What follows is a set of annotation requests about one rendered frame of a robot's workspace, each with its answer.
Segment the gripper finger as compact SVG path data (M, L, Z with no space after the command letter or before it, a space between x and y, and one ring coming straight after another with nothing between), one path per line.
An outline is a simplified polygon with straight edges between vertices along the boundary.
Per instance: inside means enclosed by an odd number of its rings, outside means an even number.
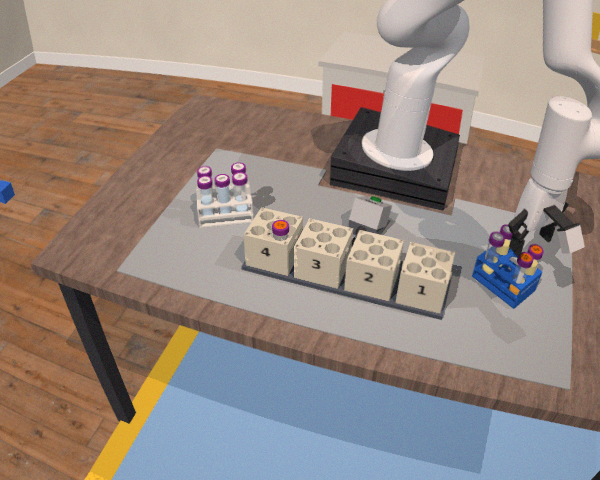
M508 224L509 231L512 233L512 237L509 244L509 248L517 255L521 255L525 240L524 238L529 233L527 231L527 225L524 223L525 219L528 216L528 211L524 209L520 212L513 220L511 220ZM525 230L522 234L518 231L520 227L523 226ZM517 228L518 227L518 228Z
M566 208L568 207L568 203L565 202L565 205L563 207L563 211L564 212L566 210ZM546 225L544 227L541 228L540 230L540 236L542 236L547 242L550 242L553 236L553 233L555 231L555 227L557 226L556 223L552 223L550 225Z

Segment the blue sample rack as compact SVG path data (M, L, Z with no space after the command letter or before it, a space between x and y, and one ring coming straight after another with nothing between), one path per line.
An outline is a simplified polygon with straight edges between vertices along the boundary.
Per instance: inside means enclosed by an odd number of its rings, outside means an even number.
M522 303L533 292L535 292L542 275L541 270L537 268L534 275L527 275L525 282L523 284L518 284L512 279L516 264L511 260L509 261L509 258L518 258L518 256L510 248L507 255L499 255L496 263L489 263L487 260L485 260L485 254L486 251L477 256L472 277L497 295L505 303L515 309L520 303ZM483 269L481 269L483 265L482 262L494 270L494 272L489 275ZM500 265L502 266L500 267ZM511 270L509 270L508 267L510 267ZM509 290L510 283L520 290L517 296Z

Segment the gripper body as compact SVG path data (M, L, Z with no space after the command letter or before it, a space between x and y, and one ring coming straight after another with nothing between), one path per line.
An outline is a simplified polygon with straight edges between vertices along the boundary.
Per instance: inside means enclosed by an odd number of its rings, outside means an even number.
M568 189L566 190L568 191ZM532 177L527 182L521 195L515 217L522 212L523 209L528 211L526 219L527 231L534 231L553 223L554 221L543 210L544 208L555 205L562 211L567 196L566 190L556 191L546 188Z

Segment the grey flat mat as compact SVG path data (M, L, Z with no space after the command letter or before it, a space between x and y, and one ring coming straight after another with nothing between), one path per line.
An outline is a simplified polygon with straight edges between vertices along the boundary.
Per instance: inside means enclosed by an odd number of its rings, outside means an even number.
M244 163L253 219L260 208L348 227L355 197L318 186L326 170L215 149L202 166L212 180ZM202 167L201 166L201 167ZM242 270L243 234L251 223L200 228L197 172L159 216L117 272L217 303L340 337L502 376L570 390L572 253L540 229L522 252L544 249L537 289L515 309L472 277L489 236L509 212L455 198L452 216L392 205L381 235L455 252L442 320Z

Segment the white tube rack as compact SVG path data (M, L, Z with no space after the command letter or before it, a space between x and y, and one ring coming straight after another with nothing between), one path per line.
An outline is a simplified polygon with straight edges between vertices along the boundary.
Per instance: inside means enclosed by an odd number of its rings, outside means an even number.
M252 198L250 192L249 181L247 182L247 200L244 202L238 202L235 200L234 194L234 185L230 183L230 200L228 203L221 204L217 200L216 195L216 187L213 186L213 203L211 205L202 205L200 199L200 191L197 188L197 211L198 211L198 219L200 228L208 228L208 227L217 227L217 226L227 226L227 225L237 225L237 224L247 224L253 221L253 208L252 208ZM251 207L250 207L251 204ZM238 205L248 205L248 211L246 212L236 212L235 207ZM229 207L231 206L231 213L219 214L219 207ZM209 209L214 208L215 215L207 215L202 216L202 210L200 209ZM200 211L200 215L199 215ZM242 217L243 216L243 217ZM252 218L251 218L252 217ZM225 219L226 218L226 219ZM200 223L201 221L201 223Z

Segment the beige bucket adapter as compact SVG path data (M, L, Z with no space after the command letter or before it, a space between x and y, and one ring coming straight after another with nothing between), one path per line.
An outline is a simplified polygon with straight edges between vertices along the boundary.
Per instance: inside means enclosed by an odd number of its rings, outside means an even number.
M274 239L272 224L277 220L289 223L287 240ZM288 276L294 265L294 246L302 231L303 217L261 207L244 233L246 265Z
M396 303L440 314L452 276L454 254L410 242L402 264Z
M294 278L338 289L352 236L353 228L309 218L294 246Z
M389 301L403 244L401 239L359 230L347 258L344 290Z

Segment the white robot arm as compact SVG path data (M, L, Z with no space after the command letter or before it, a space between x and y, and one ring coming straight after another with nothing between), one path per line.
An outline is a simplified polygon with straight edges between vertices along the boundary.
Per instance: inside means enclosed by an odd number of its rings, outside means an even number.
M412 49L390 65L378 129L362 139L375 162L406 171L431 163L433 151L423 138L437 77L469 35L463 1L387 0L379 10L384 41ZM571 186L582 160L600 159L600 67L591 53L592 19L593 0L543 0L545 64L576 80L587 98L587 106L565 96L548 101L531 175L553 190ZM562 254L585 247L580 223L555 205L543 211L560 227Z

